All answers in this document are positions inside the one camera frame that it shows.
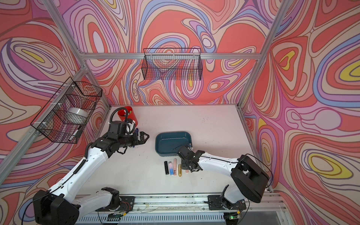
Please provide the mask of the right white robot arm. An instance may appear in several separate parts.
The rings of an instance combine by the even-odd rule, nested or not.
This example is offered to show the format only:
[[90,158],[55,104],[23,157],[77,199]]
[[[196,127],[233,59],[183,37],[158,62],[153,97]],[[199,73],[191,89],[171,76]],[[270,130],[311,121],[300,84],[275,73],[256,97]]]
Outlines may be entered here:
[[193,152],[186,145],[176,150],[184,169],[190,172],[210,171],[232,178],[233,183],[225,185],[220,195],[208,196],[206,203],[210,210],[243,210],[246,208],[245,200],[261,202],[270,177],[247,155],[225,158],[200,150]]

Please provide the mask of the pink blue gradient lipstick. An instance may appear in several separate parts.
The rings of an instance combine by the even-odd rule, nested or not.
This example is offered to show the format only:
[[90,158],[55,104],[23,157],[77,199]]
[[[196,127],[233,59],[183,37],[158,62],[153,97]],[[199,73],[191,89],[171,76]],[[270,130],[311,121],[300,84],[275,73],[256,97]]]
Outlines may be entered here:
[[168,162],[168,169],[169,169],[170,175],[174,175],[172,162]]

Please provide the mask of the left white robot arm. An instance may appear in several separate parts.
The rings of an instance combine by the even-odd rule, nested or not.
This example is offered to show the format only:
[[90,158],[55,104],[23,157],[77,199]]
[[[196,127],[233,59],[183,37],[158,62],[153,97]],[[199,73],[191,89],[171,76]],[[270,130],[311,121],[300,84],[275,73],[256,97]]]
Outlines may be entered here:
[[142,145],[149,135],[139,132],[116,135],[107,132],[87,145],[85,156],[59,182],[33,197],[35,221],[40,225],[73,225],[79,218],[104,208],[117,211],[121,204],[119,191],[104,187],[95,194],[76,199],[76,195],[94,172],[121,147]]

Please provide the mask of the black lipstick tube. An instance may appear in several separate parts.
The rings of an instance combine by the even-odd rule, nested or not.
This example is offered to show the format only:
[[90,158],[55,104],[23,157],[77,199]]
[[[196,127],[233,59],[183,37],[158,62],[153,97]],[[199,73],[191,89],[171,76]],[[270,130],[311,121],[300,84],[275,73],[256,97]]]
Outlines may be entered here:
[[168,162],[167,161],[164,162],[164,168],[165,168],[165,174],[168,175],[169,174],[169,168],[168,168]]

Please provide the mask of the pink lip gloss tube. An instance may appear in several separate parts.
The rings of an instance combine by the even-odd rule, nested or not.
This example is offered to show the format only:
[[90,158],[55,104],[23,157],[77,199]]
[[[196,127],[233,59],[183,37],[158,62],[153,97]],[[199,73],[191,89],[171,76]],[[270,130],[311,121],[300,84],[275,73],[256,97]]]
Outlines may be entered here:
[[173,160],[173,175],[174,176],[177,175],[177,159],[176,158]]

